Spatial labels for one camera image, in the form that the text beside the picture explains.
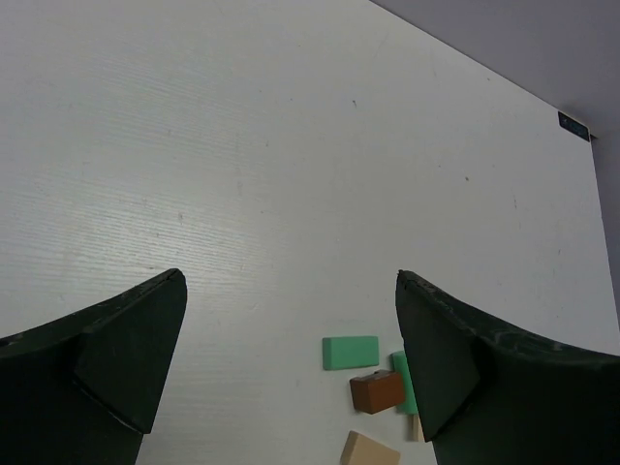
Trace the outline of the green wooden cylinder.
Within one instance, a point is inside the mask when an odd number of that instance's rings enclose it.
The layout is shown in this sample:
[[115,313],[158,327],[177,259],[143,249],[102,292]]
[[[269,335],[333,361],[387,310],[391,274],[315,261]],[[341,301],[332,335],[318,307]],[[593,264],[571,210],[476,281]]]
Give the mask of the green wooden cylinder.
[[400,375],[404,392],[404,400],[397,406],[397,410],[405,415],[417,415],[419,408],[414,393],[409,364],[404,351],[390,355],[393,370]]

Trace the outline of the brown wooden block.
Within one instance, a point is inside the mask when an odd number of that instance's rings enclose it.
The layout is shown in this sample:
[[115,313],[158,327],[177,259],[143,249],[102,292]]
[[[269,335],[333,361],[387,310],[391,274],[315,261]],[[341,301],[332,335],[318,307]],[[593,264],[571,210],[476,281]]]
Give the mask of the brown wooden block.
[[394,408],[404,400],[400,375],[388,370],[352,378],[350,390],[354,409],[369,415]]

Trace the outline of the small light wood block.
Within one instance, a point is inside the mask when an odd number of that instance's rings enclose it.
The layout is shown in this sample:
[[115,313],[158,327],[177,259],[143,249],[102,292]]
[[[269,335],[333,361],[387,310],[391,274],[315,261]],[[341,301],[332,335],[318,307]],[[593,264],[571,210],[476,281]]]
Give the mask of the small light wood block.
[[422,425],[418,414],[411,415],[411,440],[413,442],[424,442],[424,434],[422,431]]

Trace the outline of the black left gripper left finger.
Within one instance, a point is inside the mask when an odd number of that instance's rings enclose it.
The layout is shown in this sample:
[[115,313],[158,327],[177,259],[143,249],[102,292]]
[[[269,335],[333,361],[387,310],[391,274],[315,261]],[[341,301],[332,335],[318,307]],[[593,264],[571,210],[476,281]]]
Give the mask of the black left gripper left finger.
[[1,340],[4,464],[133,464],[152,431],[187,285],[169,269]]

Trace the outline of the green rectangular block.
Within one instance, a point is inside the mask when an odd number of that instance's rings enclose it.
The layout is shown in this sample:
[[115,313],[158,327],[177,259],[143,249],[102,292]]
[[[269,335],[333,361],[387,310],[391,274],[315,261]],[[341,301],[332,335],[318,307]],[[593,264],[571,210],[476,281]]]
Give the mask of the green rectangular block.
[[334,336],[322,340],[323,369],[338,371],[379,365],[379,337]]

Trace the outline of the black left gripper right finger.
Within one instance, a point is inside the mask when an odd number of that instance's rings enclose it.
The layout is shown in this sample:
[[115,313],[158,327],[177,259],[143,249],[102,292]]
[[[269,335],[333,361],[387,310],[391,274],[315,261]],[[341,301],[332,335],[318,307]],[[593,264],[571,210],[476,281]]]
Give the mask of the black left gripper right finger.
[[412,271],[395,306],[424,438],[440,464],[615,464],[619,359],[466,304]]

